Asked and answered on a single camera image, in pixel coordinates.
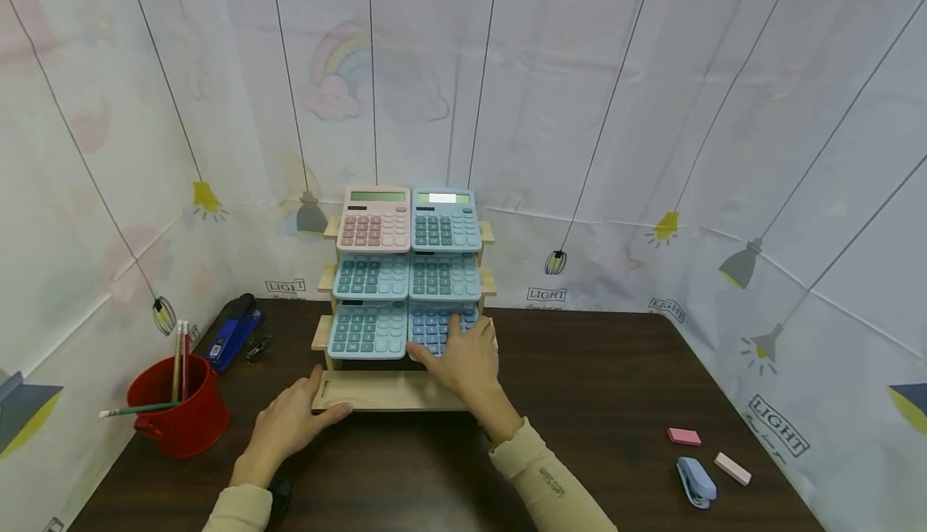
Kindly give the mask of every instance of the light pink eraser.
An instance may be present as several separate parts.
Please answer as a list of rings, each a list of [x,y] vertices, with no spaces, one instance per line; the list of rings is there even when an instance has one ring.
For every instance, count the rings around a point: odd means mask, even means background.
[[[718,452],[718,457],[715,458],[715,465],[724,470],[728,476],[736,479],[741,484],[747,485],[750,483],[750,478],[752,478],[750,472],[744,470],[736,463],[736,461],[728,458],[722,452]]]
[[[683,446],[702,445],[702,440],[698,436],[698,433],[691,429],[677,429],[676,427],[671,427],[666,430],[666,433],[669,434],[669,441],[674,444],[682,444]]]

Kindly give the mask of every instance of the beige sleeve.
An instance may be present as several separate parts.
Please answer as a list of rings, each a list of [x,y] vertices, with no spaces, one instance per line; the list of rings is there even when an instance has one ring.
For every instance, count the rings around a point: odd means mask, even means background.
[[[599,504],[541,436],[524,420],[514,437],[489,452],[489,459],[514,484],[538,532],[614,532]]]
[[[264,532],[274,496],[256,485],[236,485],[219,494],[203,532]]]

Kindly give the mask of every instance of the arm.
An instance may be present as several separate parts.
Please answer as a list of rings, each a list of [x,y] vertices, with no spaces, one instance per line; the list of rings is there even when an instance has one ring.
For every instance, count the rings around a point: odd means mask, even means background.
[[[456,315],[452,330],[459,329]],[[492,321],[481,317],[466,335],[451,332],[441,359],[423,345],[406,349],[421,361],[480,421],[492,440],[496,470],[512,482],[538,532],[614,532],[615,525],[541,436],[514,410],[499,385],[499,355],[493,347]]]
[[[234,463],[232,481],[222,491],[203,532],[263,532],[270,520],[270,480],[284,460],[303,449],[325,427],[348,417],[352,407],[335,405],[312,415],[312,399],[322,381],[322,367],[299,379],[257,415],[245,453]]]

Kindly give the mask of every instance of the light blue stapler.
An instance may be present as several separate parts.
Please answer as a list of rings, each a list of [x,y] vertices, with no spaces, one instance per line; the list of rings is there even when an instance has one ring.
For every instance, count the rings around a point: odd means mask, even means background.
[[[698,509],[708,509],[711,501],[718,497],[718,488],[708,477],[705,468],[695,458],[682,457],[676,461],[676,469],[691,505]]]

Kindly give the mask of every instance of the red pencil holder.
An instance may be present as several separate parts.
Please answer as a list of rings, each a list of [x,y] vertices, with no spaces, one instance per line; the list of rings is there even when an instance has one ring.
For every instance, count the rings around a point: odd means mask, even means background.
[[[169,402],[174,363],[170,357],[139,375],[126,395],[129,406]],[[229,410],[216,388],[216,372],[199,355],[190,355],[188,364],[190,397],[170,410],[144,411],[135,420],[136,432],[151,437],[169,458],[206,452],[229,424]]]

